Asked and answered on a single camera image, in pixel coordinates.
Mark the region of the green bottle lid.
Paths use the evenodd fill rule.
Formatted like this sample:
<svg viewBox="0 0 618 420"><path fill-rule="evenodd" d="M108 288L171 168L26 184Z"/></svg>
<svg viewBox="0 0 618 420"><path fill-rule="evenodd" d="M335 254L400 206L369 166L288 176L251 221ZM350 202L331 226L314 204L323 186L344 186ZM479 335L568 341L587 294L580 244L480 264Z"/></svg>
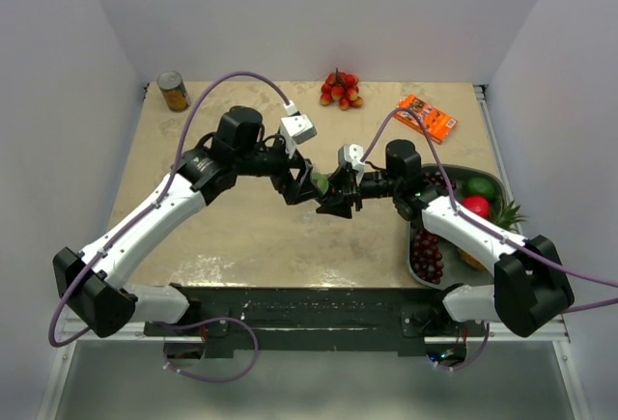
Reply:
<svg viewBox="0 0 618 420"><path fill-rule="evenodd" d="M320 196L324 196L329 189L327 177L319 172L312 172L310 175L311 183L315 186Z"/></svg>

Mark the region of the green lidded pill bottle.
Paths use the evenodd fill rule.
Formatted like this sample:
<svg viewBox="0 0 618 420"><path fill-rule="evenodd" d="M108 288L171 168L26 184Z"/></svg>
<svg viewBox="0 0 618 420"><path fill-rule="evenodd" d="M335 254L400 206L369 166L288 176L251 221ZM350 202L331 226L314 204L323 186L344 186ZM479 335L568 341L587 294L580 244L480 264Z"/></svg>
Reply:
<svg viewBox="0 0 618 420"><path fill-rule="evenodd" d="M318 200L329 199L337 194L337 188L326 175L320 172L312 172L310 180L316 189Z"/></svg>

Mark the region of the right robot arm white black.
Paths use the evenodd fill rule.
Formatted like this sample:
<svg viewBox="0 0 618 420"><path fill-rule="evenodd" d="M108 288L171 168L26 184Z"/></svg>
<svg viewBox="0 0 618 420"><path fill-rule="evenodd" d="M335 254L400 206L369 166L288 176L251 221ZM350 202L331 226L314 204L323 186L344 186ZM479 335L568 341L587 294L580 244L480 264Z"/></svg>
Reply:
<svg viewBox="0 0 618 420"><path fill-rule="evenodd" d="M338 167L328 177L319 213L350 218L366 199L389 198L397 213L415 227L435 234L481 263L492 276L483 286L455 284L439 292L430 313L433 330L453 335L465 322L501 322L528 337L575 302L554 244L500 229L429 185L421 158L408 140L386 147L386 167L368 172L360 146L343 146Z"/></svg>

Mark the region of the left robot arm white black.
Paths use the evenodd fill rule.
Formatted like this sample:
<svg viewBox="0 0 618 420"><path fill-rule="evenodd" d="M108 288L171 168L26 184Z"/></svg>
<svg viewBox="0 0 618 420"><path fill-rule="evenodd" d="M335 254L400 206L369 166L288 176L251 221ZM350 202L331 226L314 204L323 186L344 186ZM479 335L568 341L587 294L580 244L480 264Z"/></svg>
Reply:
<svg viewBox="0 0 618 420"><path fill-rule="evenodd" d="M269 177L289 205L315 199L311 162L297 148L317 130L299 112L281 119L266 144L263 116L234 106L216 131L182 153L154 192L116 227L74 252L65 247L52 260L62 302L100 338L127 323L164 321L179 335L193 333L200 312L173 286L129 287L140 263L186 219L232 188L240 176Z"/></svg>

